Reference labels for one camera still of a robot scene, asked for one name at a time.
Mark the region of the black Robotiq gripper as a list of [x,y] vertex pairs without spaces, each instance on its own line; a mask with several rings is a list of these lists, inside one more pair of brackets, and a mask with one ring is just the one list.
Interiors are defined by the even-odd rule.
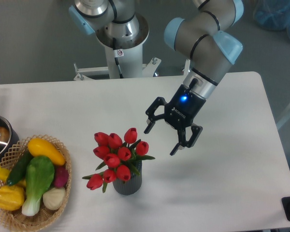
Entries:
[[[177,130],[178,142],[171,150],[171,156],[185,147],[193,147],[203,131],[203,127],[192,123],[205,102],[205,99],[189,92],[189,89],[182,84],[169,103],[167,103],[163,97],[157,97],[151,103],[145,112],[148,119],[144,133],[149,134],[156,121],[164,119],[167,124]],[[155,115],[156,110],[160,106],[164,106],[164,113]],[[187,140],[186,128],[189,126],[192,135]]]

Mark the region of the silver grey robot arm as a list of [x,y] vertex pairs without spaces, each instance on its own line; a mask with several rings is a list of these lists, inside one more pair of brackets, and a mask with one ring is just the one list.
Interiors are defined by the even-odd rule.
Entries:
[[[158,97],[146,110],[145,133],[161,119],[177,131],[173,153],[194,146],[202,132],[193,122],[195,116],[243,50],[225,31],[243,14],[240,0],[196,0],[194,4],[199,10],[195,18],[174,18],[164,31],[165,43],[194,65],[169,102]],[[69,14],[83,33],[96,34],[104,46],[110,78],[142,76],[143,43],[149,28],[136,13],[134,1],[76,0]]]

